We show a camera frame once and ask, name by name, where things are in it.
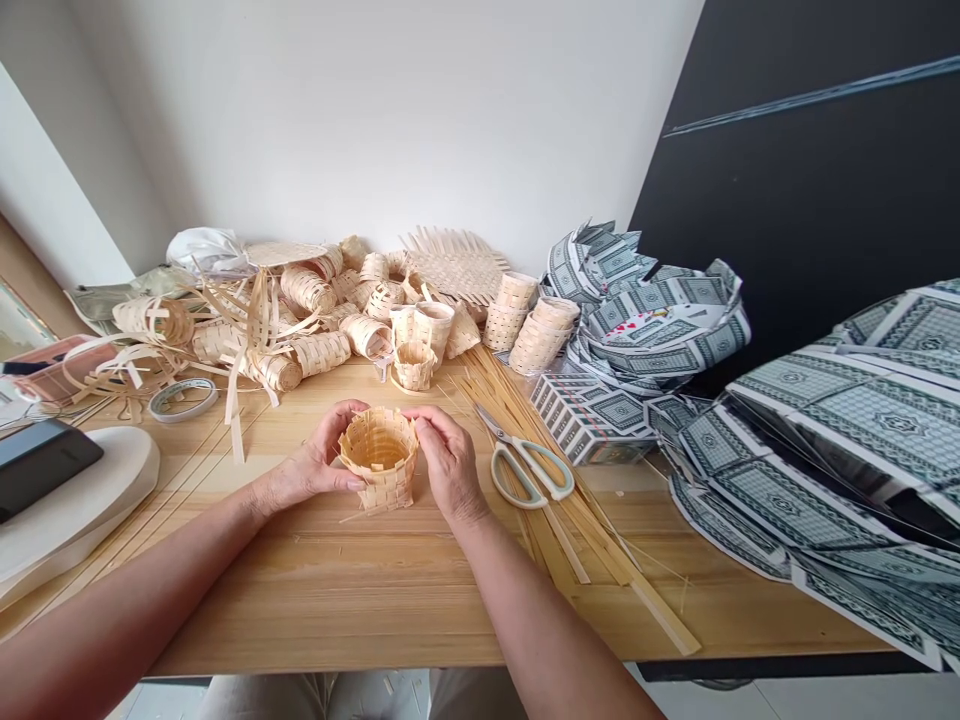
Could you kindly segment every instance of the white plastic bag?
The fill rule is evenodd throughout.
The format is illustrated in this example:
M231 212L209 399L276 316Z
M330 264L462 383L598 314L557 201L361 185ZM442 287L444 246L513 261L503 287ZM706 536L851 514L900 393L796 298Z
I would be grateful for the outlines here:
M195 276L201 270L216 278L244 278L256 272L247 262L233 230L218 228L191 228L177 233L167 246L167 262Z

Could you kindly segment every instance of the woven bamboo basket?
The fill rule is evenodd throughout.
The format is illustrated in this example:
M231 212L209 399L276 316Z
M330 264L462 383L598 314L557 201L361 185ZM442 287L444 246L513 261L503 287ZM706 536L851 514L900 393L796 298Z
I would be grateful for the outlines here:
M579 314L580 307L572 300L563 298L542 297L533 308L533 317L537 322L555 330L573 327Z
M483 330L483 344L494 352L509 350L517 341L525 317L525 310L491 305L487 311L487 325Z
M200 362L213 365L223 364L220 358L226 355L232 358L240 349L240 330L223 320L211 320L197 325L190 341L193 354Z
M497 294L496 304L515 310L526 310L539 284L536 278L529 275L513 271L505 272L500 280L500 292Z
M348 315L340 321L340 330L346 333L355 355L379 360L393 352L390 328L369 315Z
M247 350L235 362L239 363L237 371L241 375L264 383L274 392L290 392L303 380L300 365L283 355Z
M343 256L343 267L360 272L360 268L363 267L363 259L367 256L367 249L363 246L363 241L356 235L344 238L340 241L340 252Z
M330 312L337 304L337 294L313 270L288 265L280 276L280 289L288 300L312 313Z
M193 336L193 318L177 300L135 298L114 306L113 320L123 332L142 333L151 343L183 345Z
M407 390L423 391L430 389L433 370L438 364L433 349L425 342L411 340L397 346L397 356L393 367L397 371L397 381Z
M367 302L370 300L370 296L373 295L373 291L377 289L377 285L379 284L379 280L360 283L347 294L347 302L352 302L357 307L365 308Z
M360 284L360 275L356 270L344 270L336 277L330 278L330 287L337 294L337 302L345 303L350 301L350 296Z
M343 303L337 305L328 315L321 315L317 318L317 323L323 332L334 332L340 329L340 321L347 315L359 315L360 308L353 303Z
M369 253L363 259L360 268L360 282L370 282L390 279L390 268L387 266L387 256L380 253Z
M433 348L439 367L447 350L455 311L441 302L419 302L414 307L416 310L413 313L413 326L416 339Z
M399 410L370 408L353 418L340 436L340 459L367 483L357 493L364 510L413 505L419 449L413 421Z
M350 341L339 330L295 338L289 347L293 348L304 377L333 370L350 358Z
M413 305L394 305L390 308L390 327L393 329L394 347L416 337L416 328L413 324L415 311L416 308Z
M453 327L447 338L447 359L452 360L480 342L480 328L470 317L462 300L454 307Z
M543 372L572 332L572 326L556 330L538 322L533 315L528 316L510 351L510 367L521 375Z
M377 284L376 290L367 300L364 312L372 318L389 322L390 309L395 305L403 304L403 286L392 280L384 280Z
M387 253L387 272L391 275L403 275L403 266L406 263L406 250L391 250Z

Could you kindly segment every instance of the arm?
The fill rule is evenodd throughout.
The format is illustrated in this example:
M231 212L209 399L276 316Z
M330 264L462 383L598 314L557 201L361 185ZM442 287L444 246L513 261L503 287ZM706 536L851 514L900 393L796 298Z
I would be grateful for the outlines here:
M663 718L490 511L470 435L436 407L406 414L417 419L434 497L470 563L527 714Z
M363 489L330 463L367 407L335 405L280 465L0 645L0 717L105 717L271 516L318 492Z

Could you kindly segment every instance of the white wall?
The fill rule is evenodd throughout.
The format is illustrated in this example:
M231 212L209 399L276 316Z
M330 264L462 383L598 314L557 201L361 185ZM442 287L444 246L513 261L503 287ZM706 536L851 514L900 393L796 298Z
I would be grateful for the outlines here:
M0 213L61 287L126 282L133 277L2 65Z
M0 5L0 63L133 272L162 262L177 227L64 0Z
M703 0L71 0L178 226L539 272L633 211Z

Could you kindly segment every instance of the scissors blade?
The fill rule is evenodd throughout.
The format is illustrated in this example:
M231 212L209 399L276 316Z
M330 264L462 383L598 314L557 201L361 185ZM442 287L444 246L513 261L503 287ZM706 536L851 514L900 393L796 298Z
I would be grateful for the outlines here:
M490 432L492 432L498 440L506 440L508 437L507 434L499 425L497 425L497 421L493 419L493 416L484 410L482 405L474 403L473 407L476 409L477 415L480 416L480 419L486 423L488 428L490 428Z

